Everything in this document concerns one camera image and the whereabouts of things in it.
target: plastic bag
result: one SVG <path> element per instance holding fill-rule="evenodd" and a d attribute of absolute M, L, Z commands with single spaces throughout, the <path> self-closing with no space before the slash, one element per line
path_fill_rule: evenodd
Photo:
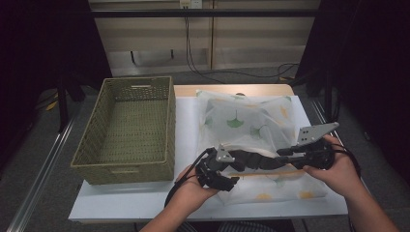
<path fill-rule="evenodd" d="M 245 96 L 198 90 L 197 100 L 198 154 L 222 144 L 227 151 L 242 150 L 275 158 L 276 150 L 296 144 L 290 97 L 255 101 Z M 221 174 L 241 177 L 233 190 L 218 193 L 225 205 L 305 199 L 327 193 L 323 182 L 291 164 L 275 170 L 247 168 L 244 172 L 228 167 Z"/>
<path fill-rule="evenodd" d="M 223 174 L 241 177 L 231 191 L 218 193 L 224 205 L 310 199 L 327 194 L 323 182 L 291 164 L 270 171 L 238 173 L 225 170 Z"/>
<path fill-rule="evenodd" d="M 277 149 L 296 143 L 290 97 L 252 101 L 245 96 L 197 91 L 199 105 L 198 153 L 223 144 L 228 151 L 243 150 L 277 157 Z"/>

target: wicker basket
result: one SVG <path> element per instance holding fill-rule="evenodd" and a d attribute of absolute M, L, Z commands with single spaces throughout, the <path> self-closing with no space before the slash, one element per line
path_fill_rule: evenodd
<path fill-rule="evenodd" d="M 106 79 L 71 167 L 105 185 L 170 181 L 174 163 L 172 78 Z"/>

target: black cable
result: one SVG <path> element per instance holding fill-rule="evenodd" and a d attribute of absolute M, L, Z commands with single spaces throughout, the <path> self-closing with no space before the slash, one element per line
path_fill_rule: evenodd
<path fill-rule="evenodd" d="M 56 91 L 54 94 L 52 94 L 52 95 L 50 95 L 50 96 L 44 98 L 43 100 L 37 102 L 36 106 L 39 105 L 39 104 L 41 104 L 41 103 L 43 103 L 43 102 L 45 102 L 45 101 L 48 101 L 49 99 L 51 99 L 51 98 L 53 98 L 53 97 L 55 97 L 56 94 L 58 94 L 57 91 Z"/>
<path fill-rule="evenodd" d="M 358 160 L 356 159 L 355 155 L 354 155 L 349 149 L 347 149 L 347 148 L 344 147 L 344 146 L 341 146 L 341 145 L 336 144 L 336 143 L 333 143 L 333 144 L 331 144 L 331 145 L 332 145 L 332 146 L 335 145 L 335 146 L 340 147 L 340 148 L 343 149 L 343 150 L 334 150 L 334 151 L 335 151 L 336 153 L 342 153 L 342 154 L 344 154 L 344 155 L 347 155 L 347 156 L 352 160 L 353 165 L 355 166 L 355 169 L 356 169 L 356 173 L 358 174 L 359 178 L 361 178 L 361 177 L 362 177 L 362 174 L 361 174 L 362 168 L 360 167 L 359 162 L 358 162 Z"/>
<path fill-rule="evenodd" d="M 278 67 L 278 74 L 274 74 L 274 75 L 255 75 L 255 74 L 250 74 L 250 73 L 245 73 L 245 72 L 234 72 L 234 71 L 200 72 L 200 71 L 196 68 L 195 64 L 193 63 L 193 59 L 192 59 L 192 53 L 191 53 L 191 47 L 190 47 L 190 21 L 188 20 L 187 17 L 185 17 L 185 26 L 186 26 L 186 36 L 187 36 L 187 37 L 186 37 L 186 40 L 187 40 L 187 42 L 186 42 L 186 47 L 187 47 L 186 58 L 187 58 L 187 63 L 188 63 L 188 66 L 189 66 L 190 70 L 191 70 L 193 73 L 199 74 L 199 75 L 201 75 L 201 76 L 204 77 L 204 78 L 214 80 L 214 81 L 219 82 L 219 83 L 221 83 L 221 84 L 224 84 L 224 82 L 219 81 L 219 80 L 216 80 L 216 79 L 213 79 L 212 77 L 206 76 L 206 74 L 214 74 L 214 73 L 235 73 L 235 74 L 242 74 L 242 75 L 252 76 L 252 77 L 256 77 L 256 78 L 273 78 L 273 77 L 277 77 L 277 76 L 280 76 L 280 75 L 282 75 L 282 74 L 288 72 L 288 71 L 289 71 L 290 69 L 292 69 L 294 66 L 299 66 L 299 64 L 297 64 L 297 63 L 294 63 L 294 64 L 293 64 L 293 63 L 290 63 L 290 64 L 282 64 L 282 65 L 280 65 L 280 66 Z M 283 67 L 283 66 L 288 66 L 288 65 L 289 65 L 290 67 L 287 68 L 284 72 L 279 72 L 281 67 Z"/>
<path fill-rule="evenodd" d="M 199 163 L 199 161 L 202 159 L 203 156 L 205 156 L 205 154 L 208 154 L 210 152 L 209 149 L 206 149 L 204 152 L 202 152 L 198 158 L 196 158 L 196 160 L 190 165 L 190 168 L 185 172 L 184 176 L 181 177 L 181 179 L 179 179 L 177 182 L 175 182 L 175 185 L 172 187 L 172 189 L 169 191 L 168 195 L 166 196 L 165 199 L 165 204 L 164 207 L 169 203 L 169 201 L 171 200 L 172 196 L 175 194 L 175 192 L 178 190 L 178 188 L 189 178 L 191 178 L 192 176 L 188 176 L 188 174 L 190 174 L 190 172 L 195 168 L 195 166 Z"/>
<path fill-rule="evenodd" d="M 187 47 L 186 58 L 187 58 L 187 63 L 188 63 L 188 67 L 190 68 L 190 70 L 193 73 L 199 74 L 200 76 L 202 76 L 206 79 L 214 80 L 214 81 L 216 81 L 220 84 L 225 84 L 224 82 L 222 82 L 220 80 L 214 79 L 212 77 L 209 77 L 209 76 L 206 76 L 206 75 L 200 73 L 199 70 L 196 68 L 195 64 L 193 63 L 192 53 L 190 51 L 190 22 L 189 22 L 187 17 L 185 17 L 185 28 L 186 28 L 186 35 L 187 35 L 187 37 L 186 37 L 186 40 L 187 40 L 186 41 L 186 47 Z"/>

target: green marking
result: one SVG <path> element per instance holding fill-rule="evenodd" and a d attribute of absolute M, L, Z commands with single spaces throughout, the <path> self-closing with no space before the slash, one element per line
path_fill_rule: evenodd
<path fill-rule="evenodd" d="M 244 124 L 244 121 L 240 121 L 238 120 L 238 110 L 235 111 L 235 118 L 232 120 L 226 120 L 226 124 L 230 127 L 230 128 L 239 128 L 241 125 Z"/>
<path fill-rule="evenodd" d="M 250 127 L 250 136 L 254 139 L 261 139 L 262 135 L 260 135 L 260 130 L 265 127 L 266 125 L 263 125 L 262 127 L 258 128 L 254 128 L 254 127 Z"/>
<path fill-rule="evenodd" d="M 230 97 L 234 98 L 235 100 L 242 100 L 243 97 L 240 95 L 231 95 Z"/>

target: hand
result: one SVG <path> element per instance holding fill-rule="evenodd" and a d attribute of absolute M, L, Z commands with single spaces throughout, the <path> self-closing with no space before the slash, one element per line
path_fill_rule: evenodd
<path fill-rule="evenodd" d="M 340 145 L 338 139 L 330 135 L 325 135 L 324 139 L 331 144 Z M 346 198 L 353 197 L 357 190 L 364 188 L 352 160 L 342 153 L 335 154 L 335 163 L 329 170 L 317 169 L 308 165 L 304 166 L 304 170 Z"/>
<path fill-rule="evenodd" d="M 189 166 L 186 167 L 185 170 L 179 174 L 177 181 L 184 176 L 189 168 Z M 166 207 L 178 207 L 182 214 L 188 216 L 199 209 L 207 199 L 218 193 L 217 189 L 203 188 L 200 186 L 195 175 L 194 168 L 187 176 L 190 178 L 178 188 Z"/>

